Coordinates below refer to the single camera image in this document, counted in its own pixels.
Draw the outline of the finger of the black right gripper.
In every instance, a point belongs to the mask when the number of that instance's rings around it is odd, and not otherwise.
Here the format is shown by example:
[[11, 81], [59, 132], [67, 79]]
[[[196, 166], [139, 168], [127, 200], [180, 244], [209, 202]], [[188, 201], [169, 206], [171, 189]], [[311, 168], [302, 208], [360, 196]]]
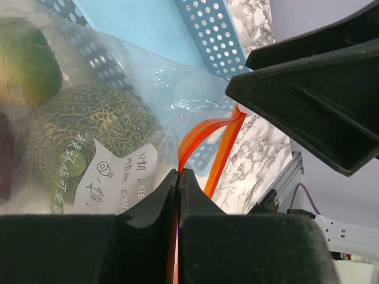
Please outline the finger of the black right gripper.
[[234, 76], [226, 95], [333, 170], [378, 156], [378, 40]]
[[314, 31], [253, 50], [245, 66], [258, 70], [276, 64], [356, 46], [378, 38], [378, 1]]

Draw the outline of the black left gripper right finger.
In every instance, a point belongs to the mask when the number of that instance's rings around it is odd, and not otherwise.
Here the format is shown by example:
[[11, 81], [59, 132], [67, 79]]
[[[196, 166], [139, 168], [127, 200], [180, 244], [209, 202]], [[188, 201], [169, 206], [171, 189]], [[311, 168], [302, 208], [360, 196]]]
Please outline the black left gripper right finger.
[[184, 169], [178, 182], [179, 283], [339, 283], [325, 238], [301, 215], [228, 215]]

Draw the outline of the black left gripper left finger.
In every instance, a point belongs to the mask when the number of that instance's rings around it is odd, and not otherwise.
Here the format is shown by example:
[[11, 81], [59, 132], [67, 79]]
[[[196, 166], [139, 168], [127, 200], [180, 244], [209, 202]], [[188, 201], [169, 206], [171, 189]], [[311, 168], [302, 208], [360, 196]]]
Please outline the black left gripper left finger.
[[119, 215], [2, 216], [1, 282], [171, 283], [178, 181]]

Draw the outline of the green netted melon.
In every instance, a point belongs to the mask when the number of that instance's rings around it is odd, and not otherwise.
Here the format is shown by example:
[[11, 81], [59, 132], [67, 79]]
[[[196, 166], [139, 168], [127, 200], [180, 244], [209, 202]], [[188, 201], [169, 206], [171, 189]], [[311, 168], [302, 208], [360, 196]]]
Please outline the green netted melon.
[[51, 195], [74, 202], [100, 142], [125, 157], [159, 134], [145, 104], [132, 93], [96, 83], [73, 86], [38, 106], [28, 120], [26, 155], [30, 172]]

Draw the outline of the dark red apple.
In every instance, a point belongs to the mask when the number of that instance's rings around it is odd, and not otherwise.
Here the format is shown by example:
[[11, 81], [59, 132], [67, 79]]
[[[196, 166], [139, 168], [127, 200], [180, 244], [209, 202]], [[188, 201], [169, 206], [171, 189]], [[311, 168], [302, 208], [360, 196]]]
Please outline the dark red apple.
[[9, 118], [1, 113], [1, 200], [9, 200], [24, 182], [24, 145]]

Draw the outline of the yellow green citrus fruit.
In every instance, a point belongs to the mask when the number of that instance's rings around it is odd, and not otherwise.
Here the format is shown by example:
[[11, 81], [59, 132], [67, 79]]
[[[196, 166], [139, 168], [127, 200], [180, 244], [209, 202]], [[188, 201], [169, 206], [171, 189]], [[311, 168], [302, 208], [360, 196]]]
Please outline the yellow green citrus fruit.
[[57, 94], [62, 83], [41, 29], [20, 17], [1, 17], [1, 102], [33, 108]]

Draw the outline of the light blue plastic basket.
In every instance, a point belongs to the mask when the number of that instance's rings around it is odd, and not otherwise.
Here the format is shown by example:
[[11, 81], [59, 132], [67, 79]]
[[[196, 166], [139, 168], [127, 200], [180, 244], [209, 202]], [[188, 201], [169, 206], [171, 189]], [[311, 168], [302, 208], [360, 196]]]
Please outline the light blue plastic basket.
[[130, 91], [168, 136], [177, 163], [187, 132], [229, 115], [225, 90], [248, 72], [225, 1], [43, 1], [97, 82]]

